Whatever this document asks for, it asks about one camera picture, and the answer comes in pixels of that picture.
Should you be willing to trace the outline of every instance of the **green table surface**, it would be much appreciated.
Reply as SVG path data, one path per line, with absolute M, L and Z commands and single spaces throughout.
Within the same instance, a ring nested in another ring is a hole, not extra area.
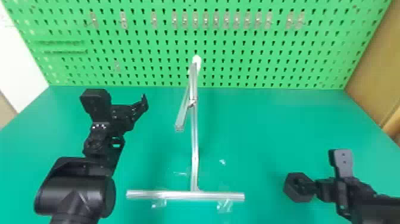
M 90 118 L 79 101 L 83 87 L 50 87 L 0 131 L 2 223 L 48 223 L 33 200 L 54 161 L 81 156 Z M 146 93 L 149 110 L 126 133 L 114 174 L 117 201 L 99 223 L 349 223 L 334 204 L 291 202 L 288 172 L 333 176 L 327 150 L 349 148 L 354 172 L 381 193 L 400 196 L 399 148 L 342 91 L 279 89 L 199 90 L 199 187 L 244 191 L 230 212 L 217 202 L 125 199 L 127 189 L 189 189 L 190 122 L 174 131 L 183 88 L 108 88 L 113 104 Z

